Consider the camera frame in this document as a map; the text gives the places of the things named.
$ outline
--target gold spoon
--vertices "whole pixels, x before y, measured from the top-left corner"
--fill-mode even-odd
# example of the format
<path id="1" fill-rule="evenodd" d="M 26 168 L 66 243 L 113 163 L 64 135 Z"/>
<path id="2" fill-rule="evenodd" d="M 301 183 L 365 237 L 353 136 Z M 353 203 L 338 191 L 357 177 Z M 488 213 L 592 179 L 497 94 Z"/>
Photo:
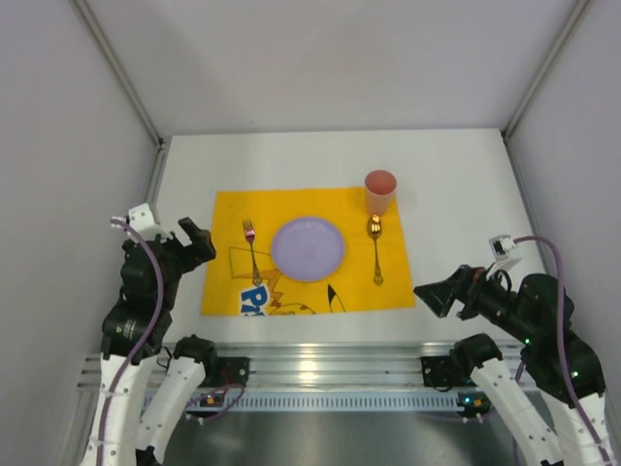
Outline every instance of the gold spoon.
<path id="1" fill-rule="evenodd" d="M 369 221 L 367 222 L 367 233 L 373 240 L 376 247 L 376 275 L 374 276 L 373 281 L 376 285 L 381 285 L 384 283 L 384 278 L 381 275 L 381 268 L 379 268 L 379 257 L 377 256 L 377 239 L 381 236 L 381 220 L 379 219 L 379 216 L 369 217 Z"/>

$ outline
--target white table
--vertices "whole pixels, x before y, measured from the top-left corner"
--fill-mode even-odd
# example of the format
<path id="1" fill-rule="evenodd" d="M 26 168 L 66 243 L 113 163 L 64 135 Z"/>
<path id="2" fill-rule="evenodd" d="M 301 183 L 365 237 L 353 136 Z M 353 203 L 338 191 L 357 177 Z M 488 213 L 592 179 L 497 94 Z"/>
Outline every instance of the white table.
<path id="1" fill-rule="evenodd" d="M 163 226 L 175 227 L 183 241 L 177 220 L 190 216 L 211 228 L 219 190 L 356 186 L 376 168 L 390 170 L 399 181 L 414 284 L 443 280 L 460 264 L 489 265 L 487 241 L 493 236 L 532 233 L 495 129 L 176 136 L 157 206 Z M 520 249 L 523 260 L 511 271 L 514 283 L 543 271 L 535 246 Z M 167 342 L 189 334 L 254 344 L 453 342 L 479 332 L 509 339 L 482 317 L 462 322 L 453 310 L 438 319 L 419 299 L 416 307 L 396 311 L 201 316 L 205 269 L 181 279 Z"/>

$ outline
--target yellow placemat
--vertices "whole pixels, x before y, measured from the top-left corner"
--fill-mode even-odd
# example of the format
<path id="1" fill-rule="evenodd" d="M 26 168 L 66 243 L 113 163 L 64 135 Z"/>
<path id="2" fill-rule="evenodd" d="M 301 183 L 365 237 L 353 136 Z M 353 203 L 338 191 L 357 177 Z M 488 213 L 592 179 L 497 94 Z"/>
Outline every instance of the yellow placemat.
<path id="1" fill-rule="evenodd" d="M 277 231 L 298 216 L 334 223 L 345 242 L 341 267 L 325 280 L 300 283 L 280 273 L 270 250 Z M 242 221 L 251 219 L 254 251 L 263 283 L 252 284 L 252 258 Z M 367 235 L 364 189 L 221 191 L 213 210 L 212 240 L 202 314 L 295 316 L 407 308 L 414 305 L 408 256 L 397 202 L 381 218 L 377 241 L 384 283 L 374 284 L 375 250 Z"/>

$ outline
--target fork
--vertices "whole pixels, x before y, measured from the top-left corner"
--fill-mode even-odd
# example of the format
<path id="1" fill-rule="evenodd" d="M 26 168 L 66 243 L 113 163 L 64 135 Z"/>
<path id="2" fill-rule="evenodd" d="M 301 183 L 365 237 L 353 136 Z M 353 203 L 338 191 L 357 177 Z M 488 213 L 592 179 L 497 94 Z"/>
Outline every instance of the fork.
<path id="1" fill-rule="evenodd" d="M 252 243 L 254 243 L 254 228 L 252 228 L 251 220 L 244 220 L 244 236 L 245 240 L 250 244 L 250 253 L 252 254 L 252 284 L 258 286 L 261 284 L 261 276 L 259 275 L 259 268 L 256 266 L 256 259 L 254 258 L 254 247 Z"/>

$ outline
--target tableware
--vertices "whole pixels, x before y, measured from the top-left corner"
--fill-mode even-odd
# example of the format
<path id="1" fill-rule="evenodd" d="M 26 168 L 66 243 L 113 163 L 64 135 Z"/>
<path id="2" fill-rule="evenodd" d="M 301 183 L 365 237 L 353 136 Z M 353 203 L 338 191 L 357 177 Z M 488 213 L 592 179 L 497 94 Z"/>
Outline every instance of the tableware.
<path id="1" fill-rule="evenodd" d="M 381 236 L 381 230 L 381 220 L 379 219 L 379 216 L 370 216 L 369 221 L 367 222 L 367 233 L 373 240 L 374 246 L 376 247 L 376 273 L 373 278 L 376 285 L 384 283 L 384 278 L 381 275 L 381 268 L 379 267 L 379 255 L 377 254 L 377 240 Z"/>
<path id="2" fill-rule="evenodd" d="M 259 268 L 256 266 L 256 259 L 254 258 L 254 243 L 255 233 L 254 228 L 252 227 L 251 220 L 244 220 L 244 236 L 245 240 L 250 244 L 250 253 L 252 254 L 252 284 L 258 286 L 261 284 L 261 276 L 259 274 Z"/>
<path id="3" fill-rule="evenodd" d="M 301 216 L 285 223 L 272 241 L 272 259 L 285 277 L 316 282 L 341 265 L 343 236 L 324 218 Z"/>
<path id="4" fill-rule="evenodd" d="M 397 179 L 386 170 L 375 170 L 365 179 L 365 205 L 370 216 L 383 216 L 395 198 Z"/>

